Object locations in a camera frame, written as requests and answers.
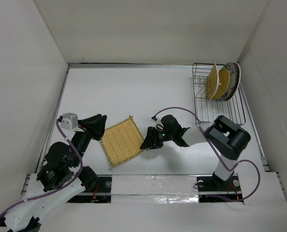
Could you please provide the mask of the square bamboo mat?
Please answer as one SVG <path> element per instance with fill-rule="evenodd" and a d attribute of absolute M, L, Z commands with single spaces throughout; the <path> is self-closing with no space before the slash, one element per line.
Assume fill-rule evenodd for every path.
<path fill-rule="evenodd" d="M 144 137 L 133 116 L 107 128 L 100 141 L 111 167 L 121 165 L 143 152 Z"/>

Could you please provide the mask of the rounded bamboo tray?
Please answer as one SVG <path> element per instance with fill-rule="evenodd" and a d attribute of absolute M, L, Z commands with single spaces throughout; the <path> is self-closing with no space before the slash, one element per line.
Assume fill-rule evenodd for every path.
<path fill-rule="evenodd" d="M 217 93 L 219 88 L 219 69 L 217 68 L 216 63 L 213 64 L 213 67 L 206 77 L 206 99 L 210 101 Z"/>

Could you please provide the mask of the round bamboo tray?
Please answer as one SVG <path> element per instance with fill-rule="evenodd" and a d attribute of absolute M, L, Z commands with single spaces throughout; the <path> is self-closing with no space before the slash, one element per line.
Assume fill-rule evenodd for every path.
<path fill-rule="evenodd" d="M 227 69 L 221 69 L 218 73 L 219 86 L 218 90 L 214 96 L 215 100 L 221 99 L 221 97 L 226 93 L 230 83 L 230 73 Z"/>

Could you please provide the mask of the red and teal floral plate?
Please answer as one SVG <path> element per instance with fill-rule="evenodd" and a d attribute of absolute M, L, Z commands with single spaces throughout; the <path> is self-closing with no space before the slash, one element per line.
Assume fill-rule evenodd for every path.
<path fill-rule="evenodd" d="M 240 85 L 240 81 L 241 81 L 241 67 L 238 63 L 234 62 L 233 63 L 235 68 L 236 68 L 236 78 L 235 78 L 235 85 L 233 87 L 233 90 L 231 91 L 230 95 L 229 95 L 229 98 L 228 98 L 228 101 L 235 95 L 235 93 L 237 92 L 238 90 L 238 87 Z"/>

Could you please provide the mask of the blue and white floral plate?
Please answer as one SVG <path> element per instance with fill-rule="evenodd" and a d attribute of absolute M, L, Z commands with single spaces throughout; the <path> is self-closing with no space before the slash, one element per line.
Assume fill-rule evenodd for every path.
<path fill-rule="evenodd" d="M 227 70 L 230 74 L 229 85 L 227 87 L 226 92 L 221 97 L 222 101 L 228 101 L 232 97 L 233 93 L 235 92 L 236 83 L 238 81 L 239 75 L 238 75 L 238 70 L 237 70 L 235 63 L 232 63 L 232 62 L 226 63 L 222 69 Z"/>

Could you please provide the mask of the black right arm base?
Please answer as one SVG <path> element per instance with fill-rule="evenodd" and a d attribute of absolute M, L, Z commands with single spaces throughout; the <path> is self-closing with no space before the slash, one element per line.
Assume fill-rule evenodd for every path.
<path fill-rule="evenodd" d="M 233 174 L 225 182 L 217 180 L 212 175 L 199 175 L 193 188 L 198 191 L 200 203 L 226 202 L 223 198 L 238 201 L 243 198 L 237 174 Z"/>

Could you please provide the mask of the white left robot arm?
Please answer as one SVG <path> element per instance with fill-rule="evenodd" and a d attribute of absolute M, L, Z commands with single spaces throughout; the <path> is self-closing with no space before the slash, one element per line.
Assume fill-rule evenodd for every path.
<path fill-rule="evenodd" d="M 66 113 L 56 120 L 65 142 L 53 143 L 44 159 L 46 164 L 30 177 L 25 196 L 0 213 L 0 227 L 10 232 L 37 232 L 43 218 L 78 193 L 98 188 L 98 176 L 83 165 L 83 156 L 92 140 L 100 141 L 106 115 L 79 120 Z"/>

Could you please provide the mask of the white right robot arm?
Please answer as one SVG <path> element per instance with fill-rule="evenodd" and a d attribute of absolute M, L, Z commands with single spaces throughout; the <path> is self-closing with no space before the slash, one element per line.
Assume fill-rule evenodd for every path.
<path fill-rule="evenodd" d="M 160 125 L 147 128 L 141 150 L 160 149 L 168 141 L 179 147 L 207 142 L 219 158 L 212 178 L 214 188 L 223 190 L 230 184 L 234 166 L 251 140 L 246 130 L 223 115 L 203 127 L 183 128 L 173 115 L 164 116 L 160 122 Z"/>

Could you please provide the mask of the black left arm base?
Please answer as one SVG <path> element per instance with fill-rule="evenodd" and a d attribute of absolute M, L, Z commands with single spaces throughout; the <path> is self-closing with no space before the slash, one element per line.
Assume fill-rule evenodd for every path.
<path fill-rule="evenodd" d="M 84 191 L 68 200 L 68 203 L 110 203 L 112 176 L 100 175 L 97 185 L 91 191 Z"/>

